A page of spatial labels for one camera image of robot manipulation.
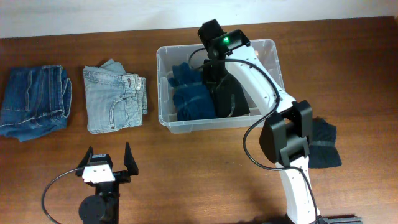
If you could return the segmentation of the black garment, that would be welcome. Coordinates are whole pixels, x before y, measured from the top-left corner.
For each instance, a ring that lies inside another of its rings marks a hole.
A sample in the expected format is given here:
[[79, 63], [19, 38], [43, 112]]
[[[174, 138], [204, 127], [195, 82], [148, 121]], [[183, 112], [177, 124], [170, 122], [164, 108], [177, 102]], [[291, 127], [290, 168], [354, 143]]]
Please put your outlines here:
[[204, 67], [202, 77], [213, 100], [217, 118], [249, 114], [249, 106], [240, 82], [225, 69], [223, 63]]
[[336, 134], [336, 126], [320, 117], [313, 119], [313, 142], [309, 146], [308, 167], [310, 169], [326, 169], [342, 165], [335, 146]]

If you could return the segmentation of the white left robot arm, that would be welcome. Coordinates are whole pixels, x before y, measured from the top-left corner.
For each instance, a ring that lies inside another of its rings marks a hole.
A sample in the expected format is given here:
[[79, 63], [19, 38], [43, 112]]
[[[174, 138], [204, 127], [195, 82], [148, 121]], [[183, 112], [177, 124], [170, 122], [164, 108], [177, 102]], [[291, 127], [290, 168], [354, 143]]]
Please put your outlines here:
[[95, 154], [90, 147], [75, 175], [85, 184], [95, 188], [95, 194], [85, 198], [79, 206], [78, 214], [83, 224], [119, 223], [119, 186], [131, 182], [131, 177], [139, 174], [129, 143], [124, 151], [125, 170], [113, 171], [113, 162], [108, 154]]

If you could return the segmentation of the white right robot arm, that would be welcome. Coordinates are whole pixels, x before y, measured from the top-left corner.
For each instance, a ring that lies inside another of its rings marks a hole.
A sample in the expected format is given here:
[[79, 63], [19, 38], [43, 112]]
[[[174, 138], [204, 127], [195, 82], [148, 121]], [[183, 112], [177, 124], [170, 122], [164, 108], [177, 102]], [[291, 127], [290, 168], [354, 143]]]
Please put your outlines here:
[[272, 171], [280, 174], [292, 223], [319, 223], [320, 212], [311, 188], [308, 164], [312, 143], [313, 110], [308, 101], [290, 96], [260, 62], [251, 41], [236, 29], [226, 33], [218, 21], [199, 28], [209, 65], [223, 65], [247, 91], [262, 117], [259, 144]]

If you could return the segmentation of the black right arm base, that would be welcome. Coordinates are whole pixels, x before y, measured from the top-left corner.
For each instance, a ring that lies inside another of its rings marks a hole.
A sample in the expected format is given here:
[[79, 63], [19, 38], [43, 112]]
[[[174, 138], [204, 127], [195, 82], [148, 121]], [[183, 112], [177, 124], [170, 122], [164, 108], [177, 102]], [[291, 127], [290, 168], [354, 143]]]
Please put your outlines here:
[[318, 224], [363, 224], [361, 217], [328, 218], [321, 217]]

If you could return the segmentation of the teal garment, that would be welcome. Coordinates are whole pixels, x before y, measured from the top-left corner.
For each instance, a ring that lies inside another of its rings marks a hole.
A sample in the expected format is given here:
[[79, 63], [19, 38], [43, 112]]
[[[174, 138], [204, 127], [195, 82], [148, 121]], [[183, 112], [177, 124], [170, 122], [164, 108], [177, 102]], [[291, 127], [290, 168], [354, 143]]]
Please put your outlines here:
[[172, 99], [177, 110], [177, 121], [216, 118], [213, 100], [203, 83], [202, 72], [191, 69], [184, 62], [172, 66], [172, 74], [168, 82], [174, 89]]

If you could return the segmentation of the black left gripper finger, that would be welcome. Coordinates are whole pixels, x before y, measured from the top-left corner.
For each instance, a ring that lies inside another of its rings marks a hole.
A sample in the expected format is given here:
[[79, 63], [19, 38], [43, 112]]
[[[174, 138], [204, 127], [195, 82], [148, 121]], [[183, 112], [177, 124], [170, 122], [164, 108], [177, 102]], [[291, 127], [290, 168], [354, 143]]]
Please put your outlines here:
[[131, 148], [128, 142], [126, 142], [125, 153], [124, 153], [124, 165], [126, 166], [129, 175], [138, 175], [139, 169], [133, 158]]
[[90, 163], [90, 159], [92, 158], [92, 156], [93, 156], [93, 148], [90, 146], [86, 154], [84, 155], [83, 159], [78, 164], [77, 168], [79, 169], [87, 166]]

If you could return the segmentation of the light blue jeans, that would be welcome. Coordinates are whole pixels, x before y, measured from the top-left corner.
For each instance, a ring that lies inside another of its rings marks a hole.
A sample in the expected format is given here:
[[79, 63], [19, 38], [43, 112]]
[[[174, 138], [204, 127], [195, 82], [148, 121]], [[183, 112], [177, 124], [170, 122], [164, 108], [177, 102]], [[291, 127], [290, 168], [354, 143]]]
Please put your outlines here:
[[147, 81], [125, 71], [112, 59], [100, 67], [83, 69], [88, 131], [92, 134], [116, 132], [141, 126], [148, 113]]

